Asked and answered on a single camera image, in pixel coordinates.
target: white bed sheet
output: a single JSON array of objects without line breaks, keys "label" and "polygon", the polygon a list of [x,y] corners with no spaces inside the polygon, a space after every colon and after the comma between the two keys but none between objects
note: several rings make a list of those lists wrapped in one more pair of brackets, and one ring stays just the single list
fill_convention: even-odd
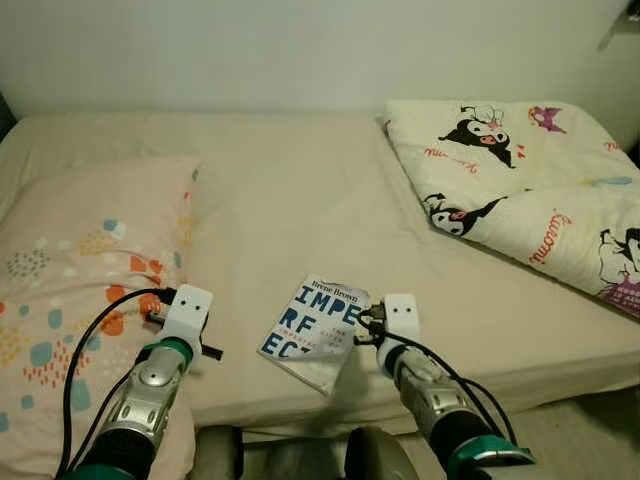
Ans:
[{"label": "white bed sheet", "polygon": [[510,410],[640,383],[636,321],[433,230],[370,116],[27,118],[0,146],[0,216],[32,178],[173,154],[203,160],[190,281],[214,293],[204,338],[225,350],[186,384],[199,425],[241,425],[254,438],[365,421],[415,429],[371,347],[353,352],[330,399],[256,353],[308,272],[372,298],[414,293],[423,342]]}]

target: white wall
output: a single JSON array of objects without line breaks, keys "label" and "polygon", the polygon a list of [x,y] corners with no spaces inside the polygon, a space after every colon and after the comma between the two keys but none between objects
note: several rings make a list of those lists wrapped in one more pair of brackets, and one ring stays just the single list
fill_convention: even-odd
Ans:
[{"label": "white wall", "polygon": [[640,36],[596,49],[626,3],[0,0],[0,90],[18,116],[557,99],[630,145],[640,125]]}]

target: blanket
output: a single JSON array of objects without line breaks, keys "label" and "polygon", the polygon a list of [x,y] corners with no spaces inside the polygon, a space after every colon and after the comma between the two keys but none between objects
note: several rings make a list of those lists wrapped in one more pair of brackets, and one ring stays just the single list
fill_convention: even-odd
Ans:
[{"label": "blanket", "polygon": [[640,171],[587,113],[391,101],[384,128],[434,227],[640,316]]}]

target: bed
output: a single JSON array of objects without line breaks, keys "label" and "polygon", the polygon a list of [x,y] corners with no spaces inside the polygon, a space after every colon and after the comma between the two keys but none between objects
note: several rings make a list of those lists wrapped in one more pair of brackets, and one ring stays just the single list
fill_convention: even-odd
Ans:
[{"label": "bed", "polygon": [[256,353],[310,272],[373,299],[414,293],[422,341],[508,410],[640,382],[637,321],[430,227],[372,116],[27,117],[0,146],[0,217],[31,179],[145,155],[201,160],[188,278],[214,294],[204,340],[225,355],[186,383],[198,426],[238,425],[247,440],[415,430],[371,347],[329,398]]}]

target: book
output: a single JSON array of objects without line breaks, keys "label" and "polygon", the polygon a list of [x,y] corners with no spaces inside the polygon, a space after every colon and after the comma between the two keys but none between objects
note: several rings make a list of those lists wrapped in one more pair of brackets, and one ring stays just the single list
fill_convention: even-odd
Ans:
[{"label": "book", "polygon": [[353,346],[358,315],[368,304],[366,291],[309,274],[258,353],[328,396]]}]

